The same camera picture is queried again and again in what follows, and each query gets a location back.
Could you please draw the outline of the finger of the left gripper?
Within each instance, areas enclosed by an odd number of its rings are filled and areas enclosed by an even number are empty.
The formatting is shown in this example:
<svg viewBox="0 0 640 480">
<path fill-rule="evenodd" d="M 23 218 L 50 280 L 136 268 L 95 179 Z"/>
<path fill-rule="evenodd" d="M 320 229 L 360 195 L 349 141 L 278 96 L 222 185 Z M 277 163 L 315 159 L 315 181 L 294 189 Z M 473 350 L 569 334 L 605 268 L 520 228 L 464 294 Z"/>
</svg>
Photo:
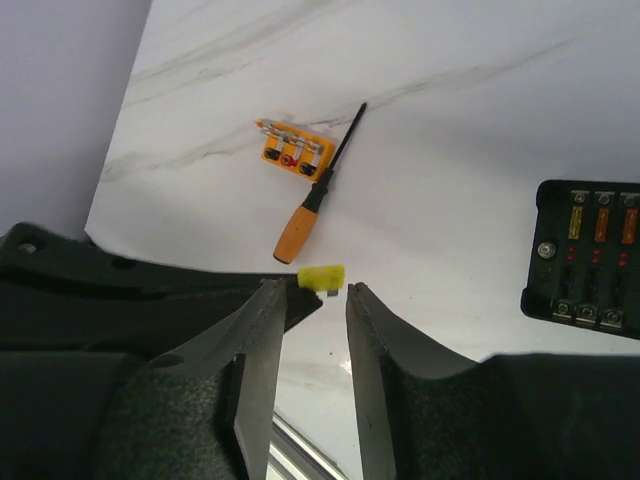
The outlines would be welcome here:
<svg viewBox="0 0 640 480">
<path fill-rule="evenodd" d="M 1 347 L 153 358 L 236 312 L 271 280 L 285 285 L 287 329 L 321 308 L 292 273 L 148 263 L 19 223 L 1 237 Z"/>
</svg>

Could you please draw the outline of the black fuse box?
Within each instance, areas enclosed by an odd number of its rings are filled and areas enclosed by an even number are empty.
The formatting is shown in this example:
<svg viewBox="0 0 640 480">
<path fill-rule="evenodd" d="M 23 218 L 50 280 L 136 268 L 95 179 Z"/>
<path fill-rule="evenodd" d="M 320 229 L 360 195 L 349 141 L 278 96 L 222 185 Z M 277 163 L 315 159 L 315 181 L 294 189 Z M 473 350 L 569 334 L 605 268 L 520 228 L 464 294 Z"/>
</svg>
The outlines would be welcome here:
<svg viewBox="0 0 640 480">
<path fill-rule="evenodd" d="M 578 240 L 568 239 L 583 206 Z M 630 339 L 639 337 L 639 186 L 546 180 L 536 193 L 524 315 Z"/>
</svg>

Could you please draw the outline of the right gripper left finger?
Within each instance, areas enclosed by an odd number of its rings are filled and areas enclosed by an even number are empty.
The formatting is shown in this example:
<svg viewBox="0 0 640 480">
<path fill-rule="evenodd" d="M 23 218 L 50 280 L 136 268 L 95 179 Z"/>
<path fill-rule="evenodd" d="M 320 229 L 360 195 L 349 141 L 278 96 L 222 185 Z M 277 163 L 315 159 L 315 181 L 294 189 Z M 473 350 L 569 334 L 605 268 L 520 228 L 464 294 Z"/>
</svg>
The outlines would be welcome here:
<svg viewBox="0 0 640 480">
<path fill-rule="evenodd" d="M 151 301 L 11 295 L 5 479 L 262 479 L 289 286 Z"/>
</svg>

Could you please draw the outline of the yellow blade fuse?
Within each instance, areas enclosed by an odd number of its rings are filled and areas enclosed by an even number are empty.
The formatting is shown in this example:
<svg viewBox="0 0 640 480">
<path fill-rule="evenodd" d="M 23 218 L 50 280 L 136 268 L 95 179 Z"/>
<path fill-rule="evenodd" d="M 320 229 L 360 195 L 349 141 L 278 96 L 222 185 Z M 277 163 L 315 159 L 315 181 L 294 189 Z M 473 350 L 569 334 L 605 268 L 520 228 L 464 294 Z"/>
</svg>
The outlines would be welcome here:
<svg viewBox="0 0 640 480">
<path fill-rule="evenodd" d="M 328 297 L 335 297 L 343 288 L 346 270 L 343 265 L 328 265 L 305 267 L 296 274 L 297 284 L 316 293 L 326 293 Z"/>
<path fill-rule="evenodd" d="M 568 239 L 578 240 L 580 238 L 584 207 L 573 206 L 568 226 Z"/>
</svg>

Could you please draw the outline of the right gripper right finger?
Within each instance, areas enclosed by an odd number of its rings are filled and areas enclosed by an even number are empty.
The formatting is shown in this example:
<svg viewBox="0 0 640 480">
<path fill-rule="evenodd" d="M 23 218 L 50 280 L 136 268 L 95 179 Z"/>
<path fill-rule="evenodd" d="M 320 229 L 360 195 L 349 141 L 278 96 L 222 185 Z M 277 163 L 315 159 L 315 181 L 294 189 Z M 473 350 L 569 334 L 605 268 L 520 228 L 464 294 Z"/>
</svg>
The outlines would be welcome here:
<svg viewBox="0 0 640 480">
<path fill-rule="evenodd" d="M 346 324 L 367 479 L 635 479 L 639 361 L 466 358 L 363 283 Z"/>
</svg>

